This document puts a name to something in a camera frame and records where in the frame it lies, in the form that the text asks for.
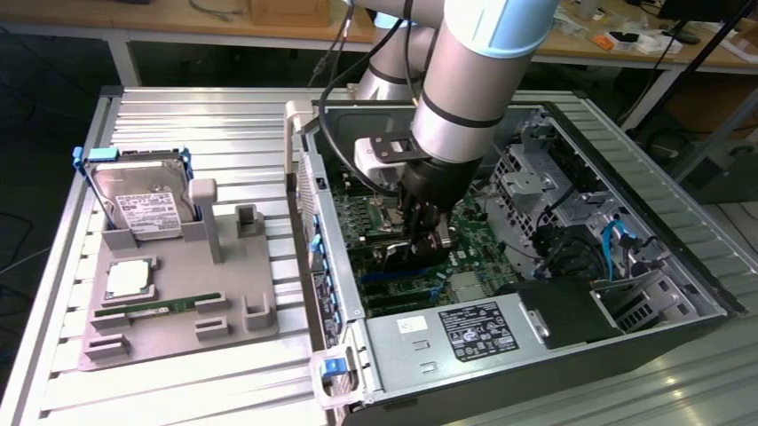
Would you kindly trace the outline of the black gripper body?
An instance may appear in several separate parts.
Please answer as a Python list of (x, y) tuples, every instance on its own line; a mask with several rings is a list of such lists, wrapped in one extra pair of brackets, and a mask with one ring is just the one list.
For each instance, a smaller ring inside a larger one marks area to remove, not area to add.
[(402, 177), (402, 200), (410, 205), (419, 202), (452, 208), (468, 190), (480, 162), (450, 163), (435, 158), (410, 162)]

